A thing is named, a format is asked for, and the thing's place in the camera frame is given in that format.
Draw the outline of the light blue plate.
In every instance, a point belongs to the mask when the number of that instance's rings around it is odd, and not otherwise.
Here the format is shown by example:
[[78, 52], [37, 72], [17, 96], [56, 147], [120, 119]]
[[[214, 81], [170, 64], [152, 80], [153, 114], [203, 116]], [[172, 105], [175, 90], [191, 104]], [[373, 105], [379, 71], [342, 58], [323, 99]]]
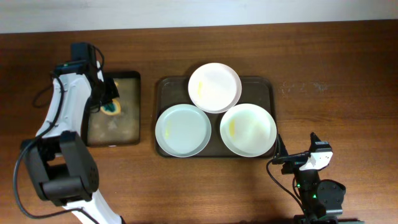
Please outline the light blue plate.
[[210, 141], [210, 119], [196, 106], [171, 106], [158, 117], [155, 138], [159, 147], [168, 155], [192, 157], [204, 150]]

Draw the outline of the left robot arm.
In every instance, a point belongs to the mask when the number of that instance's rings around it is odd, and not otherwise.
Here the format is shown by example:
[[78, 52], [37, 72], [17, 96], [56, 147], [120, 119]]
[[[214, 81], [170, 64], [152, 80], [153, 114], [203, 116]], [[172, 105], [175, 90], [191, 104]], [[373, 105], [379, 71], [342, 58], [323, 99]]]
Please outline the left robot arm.
[[[51, 73], [53, 94], [43, 125], [35, 138], [21, 143], [12, 188], [20, 211], [31, 219], [73, 213], [82, 223], [124, 223], [102, 196], [98, 167], [81, 138], [85, 116], [119, 96], [113, 79], [103, 76], [104, 61], [96, 58], [101, 54], [87, 42], [71, 45], [71, 59]], [[62, 207], [61, 211], [33, 215], [24, 208], [17, 183], [21, 164], [38, 197]]]

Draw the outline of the pinkish white plate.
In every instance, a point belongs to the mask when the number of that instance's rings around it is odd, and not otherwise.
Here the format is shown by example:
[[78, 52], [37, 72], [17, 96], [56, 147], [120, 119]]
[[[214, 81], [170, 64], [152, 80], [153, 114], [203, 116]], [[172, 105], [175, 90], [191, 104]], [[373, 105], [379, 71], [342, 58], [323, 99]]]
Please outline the pinkish white plate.
[[238, 74], [222, 63], [198, 67], [188, 81], [192, 103], [207, 113], [224, 113], [240, 99], [243, 87]]

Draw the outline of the light green plate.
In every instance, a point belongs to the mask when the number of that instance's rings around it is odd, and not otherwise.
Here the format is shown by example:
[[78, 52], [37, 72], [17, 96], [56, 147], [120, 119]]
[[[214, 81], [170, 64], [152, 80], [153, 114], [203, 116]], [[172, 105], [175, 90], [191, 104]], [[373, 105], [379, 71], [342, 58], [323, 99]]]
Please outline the light green plate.
[[243, 103], [223, 115], [220, 135], [231, 152], [243, 157], [257, 157], [269, 152], [275, 144], [277, 126], [264, 108]]

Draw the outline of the green yellow sponge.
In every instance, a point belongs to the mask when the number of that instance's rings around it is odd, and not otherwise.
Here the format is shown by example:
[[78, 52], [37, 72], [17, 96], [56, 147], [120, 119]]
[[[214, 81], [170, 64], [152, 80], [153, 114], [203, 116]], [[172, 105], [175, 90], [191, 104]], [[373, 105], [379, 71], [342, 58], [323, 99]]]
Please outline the green yellow sponge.
[[100, 111], [108, 116], [116, 116], [121, 113], [121, 104], [118, 101], [120, 97], [118, 91], [119, 83], [113, 81], [113, 84], [109, 86], [109, 90], [111, 91], [109, 94], [111, 95], [111, 101], [107, 102], [105, 105], [101, 105]]

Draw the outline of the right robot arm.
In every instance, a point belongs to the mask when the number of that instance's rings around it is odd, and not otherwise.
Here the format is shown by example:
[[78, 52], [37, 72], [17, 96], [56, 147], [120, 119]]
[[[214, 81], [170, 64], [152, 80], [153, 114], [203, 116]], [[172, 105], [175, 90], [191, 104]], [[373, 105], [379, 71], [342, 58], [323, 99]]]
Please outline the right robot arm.
[[281, 173], [294, 175], [292, 181], [294, 197], [303, 211], [295, 215], [293, 222], [298, 224], [316, 223], [362, 223], [361, 220], [340, 219], [343, 214], [342, 204], [346, 187], [334, 180], [321, 180], [319, 172], [326, 168], [333, 156], [330, 144], [310, 134], [310, 147], [307, 151], [289, 154], [280, 136], [272, 160], [273, 164], [281, 164]]

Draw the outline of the small black water tray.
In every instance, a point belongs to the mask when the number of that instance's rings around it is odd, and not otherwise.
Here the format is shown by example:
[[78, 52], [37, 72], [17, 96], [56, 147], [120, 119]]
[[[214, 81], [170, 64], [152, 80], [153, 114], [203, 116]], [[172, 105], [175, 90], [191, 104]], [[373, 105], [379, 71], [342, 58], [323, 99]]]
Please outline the small black water tray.
[[121, 113], [108, 116], [100, 110], [85, 114], [81, 138], [89, 147], [129, 146], [140, 141], [141, 75], [136, 71], [107, 72], [119, 83]]

